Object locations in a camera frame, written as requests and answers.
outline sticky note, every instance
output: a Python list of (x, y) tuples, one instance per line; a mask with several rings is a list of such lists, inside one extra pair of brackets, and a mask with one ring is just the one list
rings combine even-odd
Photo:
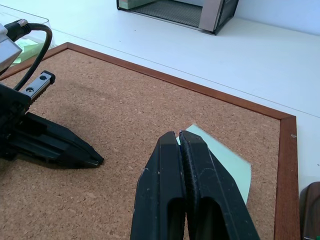
[(214, 139), (212, 136), (210, 136), (195, 124), (191, 125), (186, 130), (202, 137), (202, 139), (208, 145), (210, 151), (220, 161), (224, 168), (231, 174), (241, 193), (243, 201), (247, 203), (251, 183), (250, 163), (232, 152), (229, 148)]

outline cork board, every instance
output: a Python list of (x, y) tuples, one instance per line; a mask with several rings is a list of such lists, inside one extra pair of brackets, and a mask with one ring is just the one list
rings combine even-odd
[[(51, 51), (55, 54), (35, 72), (34, 77), (43, 70), (52, 72), (56, 82), (30, 111), (69, 128), (105, 161), (96, 169), (62, 170), (21, 159), (0, 160), (1, 239), (129, 239), (137, 181), (158, 138), (192, 124), (251, 163), (247, 208), (260, 238), (277, 238), (287, 234), (286, 228), (294, 229), (295, 223), (278, 228), (275, 224), (285, 197), (281, 192), (279, 198), (284, 169), (280, 160), (287, 159), (281, 136), (283, 129), (292, 130), (285, 124), (292, 116), (262, 106), (260, 114), (255, 103), (236, 106), (141, 74), (143, 67), (133, 71), (106, 62), (102, 53), (93, 57), (61, 49)], [(21, 69), (11, 70), (3, 83), (13, 87), (26, 72)], [(298, 192), (298, 179), (292, 179), (286, 182)]]

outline wooden board edge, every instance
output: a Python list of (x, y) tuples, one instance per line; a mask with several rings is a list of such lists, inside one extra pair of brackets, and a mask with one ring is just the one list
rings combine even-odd
[[(58, 53), (61, 53), (63, 52), (64, 50), (67, 50), (68, 49), (68, 43), (64, 43), (64, 44), (61, 44), (59, 46), (56, 46), (50, 50), (48, 50), (46, 52), (46, 54), (44, 55), (43, 59), (42, 60), (46, 60)], [(27, 68), (29, 68), (35, 61), (37, 56), (34, 56), (32, 58), (29, 58), (28, 60), (18, 64), (18, 65), (15, 65), (13, 67), (10, 67), (3, 75), (0, 76), (0, 81), (22, 71), (22, 70), (25, 70)]]
[(280, 120), (274, 218), (275, 240), (300, 239), (297, 120)]
[(196, 84), (196, 83), (193, 83), (193, 82), (190, 82), (190, 81), (187, 81), (187, 80), (184, 80), (160, 71), (156, 71), (151, 68), (147, 68), (147, 67), (144, 67), (129, 61), (125, 61), (110, 55), (106, 55), (104, 53), (94, 51), (70, 42), (68, 42), (67, 46), (68, 46), (68, 49), (76, 51), (78, 53), (85, 54), (87, 56), (100, 59), (102, 61), (115, 64), (126, 69), (133, 70), (135, 72), (177, 85), (179, 87), (182, 87), (182, 88), (185, 88), (185, 89), (188, 89), (188, 90), (191, 90), (215, 99), (219, 99), (221, 101), (236, 105), (244, 109), (248, 109), (250, 111), (253, 111), (262, 115), (266, 115), (274, 119), (281, 120), (283, 118), (288, 118), (292, 116), (288, 113), (278, 111), (278, 110), (254, 103), (252, 101), (248, 101), (237, 96), (233, 96), (218, 90), (214, 90), (212, 88), (202, 86), (202, 85), (199, 85), (199, 84)]

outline robotic arm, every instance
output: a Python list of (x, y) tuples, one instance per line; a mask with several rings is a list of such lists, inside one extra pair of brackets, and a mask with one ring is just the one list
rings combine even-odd
[(13, 160), (25, 155), (48, 164), (67, 168), (95, 168), (104, 159), (93, 147), (69, 129), (28, 112), (29, 107), (55, 82), (55, 75), (43, 71), (23, 91), (19, 91), (35, 72), (52, 39), (49, 27), (21, 19), (0, 24), (0, 75), (22, 51), (14, 41), (31, 31), (45, 31), (45, 43), (34, 63), (12, 89), (0, 84), (0, 158)]

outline brown object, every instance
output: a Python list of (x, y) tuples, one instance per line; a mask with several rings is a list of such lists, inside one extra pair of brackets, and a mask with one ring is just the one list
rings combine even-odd
[(320, 182), (311, 183), (306, 189), (303, 216), (303, 239), (320, 236)]
[[(35, 75), (48, 70), (56, 82), (30, 111), (70, 128), (105, 163), (0, 161), (3, 239), (129, 239), (137, 180), (158, 137), (194, 123), (252, 164), (247, 207), (261, 239), (300, 239), (295, 116), (72, 43), (46, 57)], [(0, 80), (14, 86), (32, 62)]]

